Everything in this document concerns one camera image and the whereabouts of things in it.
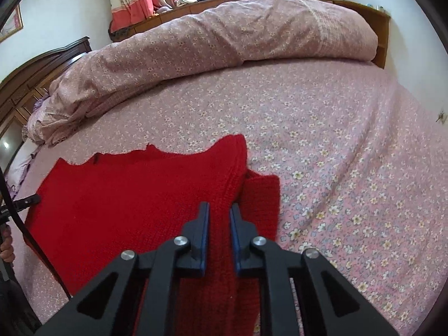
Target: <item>red sweater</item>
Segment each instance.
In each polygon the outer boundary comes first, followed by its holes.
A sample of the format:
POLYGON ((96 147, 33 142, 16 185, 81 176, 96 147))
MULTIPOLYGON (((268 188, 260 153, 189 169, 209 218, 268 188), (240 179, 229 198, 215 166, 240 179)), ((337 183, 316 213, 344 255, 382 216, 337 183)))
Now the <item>red sweater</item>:
POLYGON ((237 201, 243 218, 274 239, 279 179, 248 170, 246 162, 242 135, 193 155, 148 146, 98 153, 81 165, 59 159, 25 224, 75 294, 123 250, 144 253, 179 235, 199 203, 209 202, 206 275, 181 282, 176 334, 249 336, 259 311, 258 285, 235 277, 228 213, 237 201))

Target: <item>wooden cabinet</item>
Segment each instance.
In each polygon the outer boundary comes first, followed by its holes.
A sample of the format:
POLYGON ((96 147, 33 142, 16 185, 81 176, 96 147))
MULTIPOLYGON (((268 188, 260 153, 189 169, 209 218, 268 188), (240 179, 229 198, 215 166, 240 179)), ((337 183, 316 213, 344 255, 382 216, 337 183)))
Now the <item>wooden cabinet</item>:
POLYGON ((0 83, 0 167, 5 171, 22 145, 22 127, 50 84, 91 51, 84 37, 63 48, 43 53, 14 70, 0 83))

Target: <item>pink floral bedsheet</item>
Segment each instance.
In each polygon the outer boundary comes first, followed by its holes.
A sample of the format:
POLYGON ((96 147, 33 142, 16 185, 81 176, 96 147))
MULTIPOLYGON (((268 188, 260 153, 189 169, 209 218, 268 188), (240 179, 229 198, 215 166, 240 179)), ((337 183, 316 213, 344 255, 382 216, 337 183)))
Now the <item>pink floral bedsheet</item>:
MULTIPOLYGON (((80 164, 147 143, 193 153, 237 132, 250 167, 281 179, 278 243, 319 248, 411 335, 447 279, 448 146, 411 95, 371 63, 262 61, 165 82, 42 148, 19 197, 34 193, 59 157, 80 164)), ((128 189, 120 200, 133 199, 128 189)), ((15 234, 17 276, 46 320, 64 296, 15 234)))

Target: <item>wooden headboard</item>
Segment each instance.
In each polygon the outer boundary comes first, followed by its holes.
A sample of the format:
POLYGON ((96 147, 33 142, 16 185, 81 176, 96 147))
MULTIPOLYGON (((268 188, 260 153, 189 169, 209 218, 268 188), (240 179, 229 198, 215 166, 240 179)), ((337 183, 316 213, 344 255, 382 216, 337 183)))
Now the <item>wooden headboard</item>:
POLYGON ((28 121, 36 101, 47 93, 55 78, 91 50, 89 38, 84 37, 30 59, 0 83, 0 166, 3 171, 8 169, 23 143, 22 126, 28 121))
MULTIPOLYGON (((177 7, 172 11, 151 17, 141 23, 135 24, 128 28, 121 29, 114 33, 109 33, 109 36, 111 40, 114 42, 122 41, 139 32, 145 32, 149 29, 155 28, 156 26, 159 26, 163 23, 179 18, 181 16, 188 14, 198 14, 206 9, 217 7, 218 5, 229 1, 240 1, 240 0, 206 0, 198 3, 193 3, 190 5, 185 5, 182 7, 177 7)), ((346 0, 323 0, 323 1, 344 6, 351 10, 355 10, 367 21, 367 23, 371 26, 373 31, 375 31, 376 35, 378 35, 378 48, 376 56, 373 59, 373 63, 375 63, 378 67, 384 68, 384 65, 386 64, 386 55, 388 51, 390 16, 378 10, 372 9, 371 7, 354 3, 351 1, 346 0)))

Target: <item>picture frame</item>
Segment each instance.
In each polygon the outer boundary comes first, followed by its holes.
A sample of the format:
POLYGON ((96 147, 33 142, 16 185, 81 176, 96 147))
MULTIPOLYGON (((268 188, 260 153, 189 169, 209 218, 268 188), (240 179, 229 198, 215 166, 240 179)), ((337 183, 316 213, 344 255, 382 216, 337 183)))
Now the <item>picture frame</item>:
POLYGON ((23 29, 23 22, 20 6, 17 5, 11 16, 6 20, 4 27, 0 30, 0 43, 21 29, 23 29))

